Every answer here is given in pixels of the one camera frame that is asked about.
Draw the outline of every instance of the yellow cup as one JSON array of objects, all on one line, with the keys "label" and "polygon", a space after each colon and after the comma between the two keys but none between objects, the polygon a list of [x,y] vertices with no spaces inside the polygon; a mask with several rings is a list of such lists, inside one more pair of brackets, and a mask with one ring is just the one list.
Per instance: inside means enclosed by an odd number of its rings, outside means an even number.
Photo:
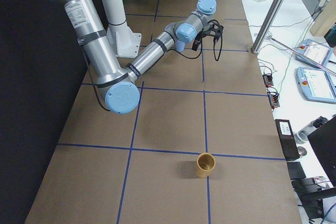
[{"label": "yellow cup", "polygon": [[210,153],[199,154],[196,160],[196,175],[200,178],[206,178],[210,175],[216,166],[216,160]]}]

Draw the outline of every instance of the device screen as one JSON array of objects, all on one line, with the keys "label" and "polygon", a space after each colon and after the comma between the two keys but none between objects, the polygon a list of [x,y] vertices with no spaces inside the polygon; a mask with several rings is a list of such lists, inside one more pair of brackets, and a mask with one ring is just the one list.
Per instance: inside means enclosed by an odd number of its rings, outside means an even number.
[{"label": "device screen", "polygon": [[323,45],[318,45],[315,42],[311,42],[305,51],[304,55],[313,61],[322,64],[325,57],[328,55],[329,48]]},{"label": "device screen", "polygon": [[313,97],[334,99],[334,94],[330,88],[329,80],[324,71],[314,69],[304,69],[304,75],[307,78],[308,85]]}]

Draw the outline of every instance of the label on robot arm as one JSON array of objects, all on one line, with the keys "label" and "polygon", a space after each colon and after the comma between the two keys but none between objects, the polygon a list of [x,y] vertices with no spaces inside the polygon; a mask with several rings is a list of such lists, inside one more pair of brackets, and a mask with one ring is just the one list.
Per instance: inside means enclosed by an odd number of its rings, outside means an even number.
[{"label": "label on robot arm", "polygon": [[67,12],[74,29],[90,23],[88,15],[83,8],[82,2],[75,2],[66,6],[65,11]]},{"label": "label on robot arm", "polygon": [[281,133],[283,135],[290,136],[289,124],[287,122],[279,122]]}]

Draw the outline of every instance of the blue cable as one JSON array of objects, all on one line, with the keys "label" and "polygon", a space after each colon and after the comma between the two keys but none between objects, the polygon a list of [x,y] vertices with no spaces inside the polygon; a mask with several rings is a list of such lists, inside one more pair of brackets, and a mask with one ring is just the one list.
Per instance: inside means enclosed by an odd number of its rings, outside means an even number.
[{"label": "blue cable", "polygon": [[324,215],[321,224],[324,223],[325,219],[327,218],[328,214],[330,213],[330,211],[336,206],[336,203],[334,205],[331,206],[331,208],[329,208],[328,212]]}]

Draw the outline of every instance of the white stand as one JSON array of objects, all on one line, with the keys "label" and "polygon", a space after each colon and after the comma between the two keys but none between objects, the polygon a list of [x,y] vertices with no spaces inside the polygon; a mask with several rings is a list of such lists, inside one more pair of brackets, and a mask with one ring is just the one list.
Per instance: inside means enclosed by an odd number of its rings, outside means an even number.
[{"label": "white stand", "polygon": [[139,52],[141,34],[127,26],[122,0],[102,0],[109,27],[107,37],[118,57],[135,58]]}]

